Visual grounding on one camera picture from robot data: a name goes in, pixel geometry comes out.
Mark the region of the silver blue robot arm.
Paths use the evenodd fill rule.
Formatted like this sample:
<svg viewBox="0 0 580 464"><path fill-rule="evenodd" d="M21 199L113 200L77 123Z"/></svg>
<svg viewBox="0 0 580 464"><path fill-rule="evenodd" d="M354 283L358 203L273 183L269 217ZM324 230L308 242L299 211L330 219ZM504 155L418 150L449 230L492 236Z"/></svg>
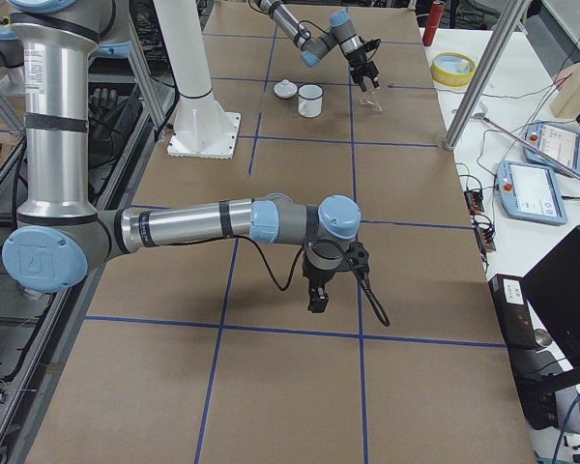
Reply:
<svg viewBox="0 0 580 464"><path fill-rule="evenodd" d="M114 257L144 247L242 238L299 245L304 249L308 310L325 311L325 285L337 272L355 271L348 252L358 232L359 206L334 195L320 205L294 203L284 194L219 201L183 210L125 209L98 212L88 190L88 67L102 43L130 48L128 1L7 1L11 29L23 48L26 96L27 200L16 210L15 231L2 260L25 288L56 293L78 284ZM231 158L241 115L216 101L204 50L196 1L154 1L177 84L178 128L173 155ZM340 11L312 37L283 1L255 1L301 52L317 65L336 46L355 83L367 76L378 86L378 70L351 16Z"/></svg>
<svg viewBox="0 0 580 464"><path fill-rule="evenodd" d="M380 87L379 71L369 52L376 52L380 39L366 41L356 31L348 11L341 10L329 18L329 26L324 29L317 24L297 19L283 1L247 2L262 15L268 16L301 52L301 58L308 68L314 68L338 47L348 63L354 84L365 93Z"/></svg>

